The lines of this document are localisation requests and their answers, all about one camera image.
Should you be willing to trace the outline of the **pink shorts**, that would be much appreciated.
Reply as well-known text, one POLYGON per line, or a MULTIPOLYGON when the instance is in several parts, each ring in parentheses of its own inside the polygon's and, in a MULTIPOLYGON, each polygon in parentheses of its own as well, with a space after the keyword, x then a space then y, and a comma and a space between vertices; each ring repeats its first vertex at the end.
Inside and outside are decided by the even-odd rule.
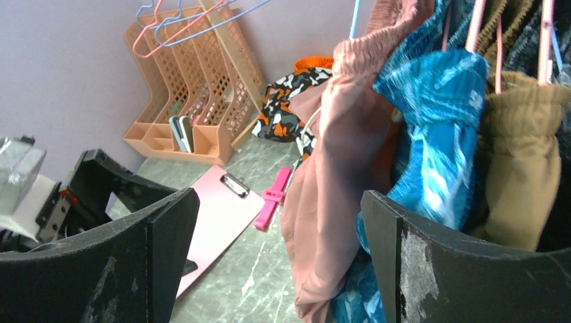
POLYGON ((293 109, 316 136, 285 196, 281 232, 303 322, 324 322, 360 244, 355 220, 365 190, 390 187, 397 124, 372 84, 389 55, 436 11, 435 1, 377 1, 365 35, 340 42, 333 74, 293 109))

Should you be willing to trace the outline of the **light blue wire hanger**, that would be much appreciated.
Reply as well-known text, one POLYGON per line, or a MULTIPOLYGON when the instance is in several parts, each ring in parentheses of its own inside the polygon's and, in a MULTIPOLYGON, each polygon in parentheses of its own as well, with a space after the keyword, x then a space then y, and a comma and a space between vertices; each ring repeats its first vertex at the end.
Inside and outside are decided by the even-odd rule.
POLYGON ((354 39, 356 37, 356 28, 358 26, 359 14, 360 14, 361 0, 354 1, 354 10, 351 17, 351 26, 349 29, 349 39, 354 39))

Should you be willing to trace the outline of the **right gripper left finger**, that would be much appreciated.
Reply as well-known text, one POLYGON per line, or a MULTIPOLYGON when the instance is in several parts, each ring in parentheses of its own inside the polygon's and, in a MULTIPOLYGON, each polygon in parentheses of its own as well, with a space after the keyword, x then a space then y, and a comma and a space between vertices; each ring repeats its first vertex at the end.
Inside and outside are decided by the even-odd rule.
POLYGON ((2 322, 168 322, 197 222, 192 188, 39 247, 1 255, 2 322))

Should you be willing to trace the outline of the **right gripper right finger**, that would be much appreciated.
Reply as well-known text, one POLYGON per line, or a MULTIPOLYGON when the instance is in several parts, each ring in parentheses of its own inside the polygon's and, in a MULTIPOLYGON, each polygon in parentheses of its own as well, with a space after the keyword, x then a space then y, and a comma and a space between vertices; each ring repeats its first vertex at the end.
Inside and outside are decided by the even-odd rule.
POLYGON ((493 244, 379 192, 362 216, 388 322, 569 322, 570 250, 493 244))

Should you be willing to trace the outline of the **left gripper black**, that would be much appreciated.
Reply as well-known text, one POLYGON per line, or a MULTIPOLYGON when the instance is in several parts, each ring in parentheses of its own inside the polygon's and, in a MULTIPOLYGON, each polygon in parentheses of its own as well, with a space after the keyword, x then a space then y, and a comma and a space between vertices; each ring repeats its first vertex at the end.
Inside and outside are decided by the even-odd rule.
POLYGON ((63 224, 68 232, 80 232, 110 222, 106 207, 112 194, 135 212, 176 191, 134 174, 101 149, 84 151, 62 194, 61 185, 57 182, 51 189, 36 217, 39 242, 58 239, 63 224))

